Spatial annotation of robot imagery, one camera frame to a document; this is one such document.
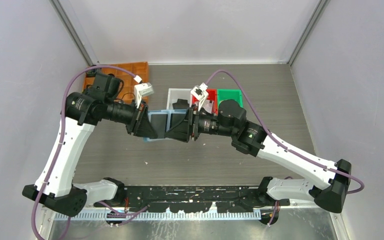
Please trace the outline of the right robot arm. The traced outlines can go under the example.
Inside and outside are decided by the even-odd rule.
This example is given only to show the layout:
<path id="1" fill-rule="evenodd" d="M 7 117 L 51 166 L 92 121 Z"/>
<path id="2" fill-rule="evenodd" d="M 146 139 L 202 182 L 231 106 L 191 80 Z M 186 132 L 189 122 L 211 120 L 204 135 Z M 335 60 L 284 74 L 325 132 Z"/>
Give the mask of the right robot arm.
<path id="1" fill-rule="evenodd" d="M 247 111 L 235 100 L 221 102 L 218 115 L 190 107 L 184 118 L 171 125 L 166 138 L 181 142 L 196 140 L 200 134 L 226 136 L 245 155 L 272 161 L 299 174 L 301 179 L 262 179 L 257 198 L 263 205 L 283 199 L 312 201 L 332 213 L 341 213 L 351 183 L 352 165 L 345 159 L 332 161 L 297 148 L 247 120 Z"/>

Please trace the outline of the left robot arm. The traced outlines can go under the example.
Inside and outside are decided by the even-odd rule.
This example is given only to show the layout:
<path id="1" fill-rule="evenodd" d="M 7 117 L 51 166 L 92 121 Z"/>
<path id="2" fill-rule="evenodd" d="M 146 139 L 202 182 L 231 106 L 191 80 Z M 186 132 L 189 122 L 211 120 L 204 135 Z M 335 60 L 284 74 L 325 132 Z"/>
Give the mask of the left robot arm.
<path id="1" fill-rule="evenodd" d="M 69 217 L 95 203 L 118 207 L 126 202 L 125 185 L 119 180 L 105 177 L 91 183 L 73 183 L 73 178 L 83 148 L 102 120 L 124 124 L 127 133 L 136 137 L 157 137 L 148 117 L 148 105 L 143 100 L 154 92 L 153 86 L 138 76 L 134 79 L 135 98 L 131 103 L 118 99 L 123 81 L 100 72 L 82 92 L 72 92 L 66 97 L 65 115 L 51 155 L 36 182 L 24 186 L 24 197 Z"/>

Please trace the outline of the blue leather card holder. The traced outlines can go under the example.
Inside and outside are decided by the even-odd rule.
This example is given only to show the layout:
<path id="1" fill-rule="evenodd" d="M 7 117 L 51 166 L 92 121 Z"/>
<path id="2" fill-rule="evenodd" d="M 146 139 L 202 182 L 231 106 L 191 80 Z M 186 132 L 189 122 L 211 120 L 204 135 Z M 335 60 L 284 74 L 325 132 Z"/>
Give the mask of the blue leather card holder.
<path id="1" fill-rule="evenodd" d="M 143 141 L 155 142 L 166 140 L 167 138 L 165 138 L 165 132 L 167 132 L 173 124 L 180 122 L 186 113 L 186 109 L 163 109 L 149 111 L 148 118 L 157 133 L 157 138 L 144 137 Z"/>

